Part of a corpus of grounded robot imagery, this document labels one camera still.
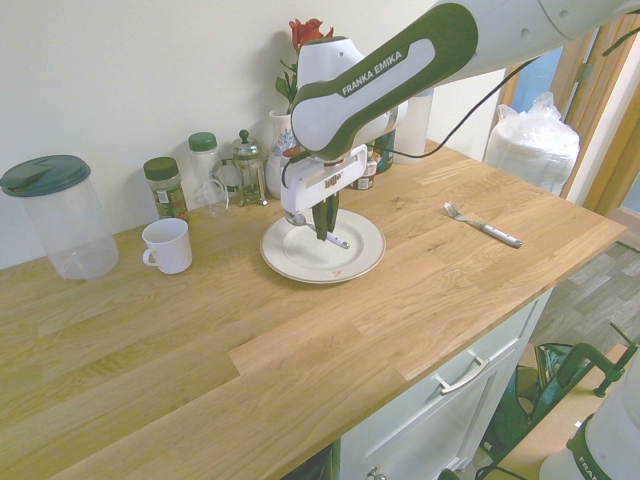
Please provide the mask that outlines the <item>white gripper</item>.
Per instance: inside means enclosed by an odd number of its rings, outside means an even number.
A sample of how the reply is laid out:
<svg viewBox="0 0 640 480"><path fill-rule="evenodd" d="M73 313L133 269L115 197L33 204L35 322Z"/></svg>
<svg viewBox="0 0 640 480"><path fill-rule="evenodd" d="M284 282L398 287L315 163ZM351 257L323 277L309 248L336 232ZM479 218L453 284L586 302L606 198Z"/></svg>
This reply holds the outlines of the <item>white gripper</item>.
<svg viewBox="0 0 640 480"><path fill-rule="evenodd" d="M329 166L314 156L289 164L281 186L282 208L290 213L303 213L313 207L316 238L325 241L327 233L335 229L338 192L364 174L367 158L367 146L362 144L342 156L339 164Z"/></svg>

